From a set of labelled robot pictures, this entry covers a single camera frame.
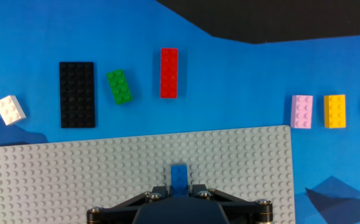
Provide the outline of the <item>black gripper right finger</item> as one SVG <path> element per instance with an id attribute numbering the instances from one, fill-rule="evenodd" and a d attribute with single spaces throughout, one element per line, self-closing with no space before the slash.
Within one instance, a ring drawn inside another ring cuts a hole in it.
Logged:
<path id="1" fill-rule="evenodd" d="M 189 196 L 214 202 L 219 211 L 209 211 L 229 223 L 273 223 L 273 203 L 268 199 L 246 201 L 221 190 L 208 189 L 204 184 L 190 185 Z"/>

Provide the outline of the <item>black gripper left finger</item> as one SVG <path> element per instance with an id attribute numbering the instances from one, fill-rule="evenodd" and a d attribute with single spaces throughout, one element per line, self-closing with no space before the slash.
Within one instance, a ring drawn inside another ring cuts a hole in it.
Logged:
<path id="1" fill-rule="evenodd" d="M 87 224 L 130 224 L 144 205 L 170 197 L 167 186 L 153 187 L 152 191 L 140 193 L 114 207 L 93 207 L 86 212 Z"/>

